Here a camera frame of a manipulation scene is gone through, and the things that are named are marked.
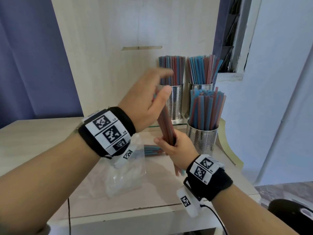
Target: fingernail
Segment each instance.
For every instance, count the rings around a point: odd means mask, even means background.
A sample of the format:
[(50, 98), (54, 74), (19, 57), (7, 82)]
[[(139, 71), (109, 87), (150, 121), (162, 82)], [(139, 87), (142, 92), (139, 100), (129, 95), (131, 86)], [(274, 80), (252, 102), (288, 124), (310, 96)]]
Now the fingernail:
[(171, 94), (172, 93), (172, 87), (171, 86), (165, 86), (164, 87), (164, 91), (167, 93), (167, 94)]

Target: person's left arm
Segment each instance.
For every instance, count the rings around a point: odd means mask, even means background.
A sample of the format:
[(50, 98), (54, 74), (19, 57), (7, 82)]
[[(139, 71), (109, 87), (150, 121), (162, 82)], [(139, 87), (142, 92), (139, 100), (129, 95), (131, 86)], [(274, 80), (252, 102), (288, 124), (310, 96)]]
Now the person's left arm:
[[(160, 78), (171, 69), (150, 69), (119, 103), (140, 132), (154, 123), (171, 87), (164, 87), (153, 104)], [(34, 157), (0, 177), (0, 223), (12, 232), (36, 232), (60, 208), (99, 161), (79, 134)]]

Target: forearm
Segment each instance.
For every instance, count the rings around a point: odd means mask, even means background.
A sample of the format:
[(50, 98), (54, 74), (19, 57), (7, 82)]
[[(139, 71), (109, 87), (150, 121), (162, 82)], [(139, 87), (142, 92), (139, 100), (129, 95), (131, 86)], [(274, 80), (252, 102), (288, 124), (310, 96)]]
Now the forearm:
[(40, 229), (99, 161), (79, 134), (0, 177), (0, 221), (17, 231)]
[(212, 204), (231, 235), (297, 235), (235, 185), (221, 191)]

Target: wire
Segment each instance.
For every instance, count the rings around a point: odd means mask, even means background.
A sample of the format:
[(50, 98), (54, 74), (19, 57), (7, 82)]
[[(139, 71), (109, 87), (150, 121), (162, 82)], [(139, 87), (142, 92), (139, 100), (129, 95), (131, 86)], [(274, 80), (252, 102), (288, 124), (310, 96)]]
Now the wire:
[(219, 217), (218, 217), (217, 214), (214, 212), (214, 210), (211, 209), (211, 208), (210, 208), (209, 206), (207, 206), (207, 205), (200, 205), (200, 207), (207, 207), (207, 208), (209, 208), (209, 209), (214, 213), (214, 215), (217, 217), (217, 219), (218, 219), (218, 221), (220, 222), (221, 226), (223, 227), (223, 229), (224, 229), (226, 235), (228, 235), (228, 233), (227, 233), (227, 231), (226, 231), (226, 229), (225, 229), (225, 227), (224, 227), (222, 221), (219, 219)]
[(67, 198), (67, 208), (68, 208), (68, 227), (69, 227), (69, 235), (71, 235), (71, 212), (69, 209), (69, 198)]

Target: white tabletop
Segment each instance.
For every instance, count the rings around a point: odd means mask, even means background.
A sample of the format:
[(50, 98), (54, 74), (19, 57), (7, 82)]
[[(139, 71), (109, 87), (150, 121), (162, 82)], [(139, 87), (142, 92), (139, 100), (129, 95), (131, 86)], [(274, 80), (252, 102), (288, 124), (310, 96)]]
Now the white tabletop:
[[(80, 123), (81, 118), (59, 118), (16, 121), (0, 130), (0, 175), (14, 169), (37, 154), (64, 140)], [(153, 138), (161, 136), (161, 131), (142, 132), (144, 144), (154, 144)], [(253, 197), (256, 189), (241, 174), (240, 170), (216, 146), (213, 157), (225, 164), (225, 171), (234, 184)], [(174, 166), (168, 156), (146, 158), (146, 181), (141, 188), (109, 199), (106, 196), (92, 198), (81, 189), (82, 184), (70, 197), (73, 223), (126, 218), (140, 215), (163, 213), (183, 209), (176, 196), (184, 177), (176, 177)], [(96, 170), (89, 179), (97, 180)], [(66, 222), (67, 205), (63, 205), (52, 220)]]

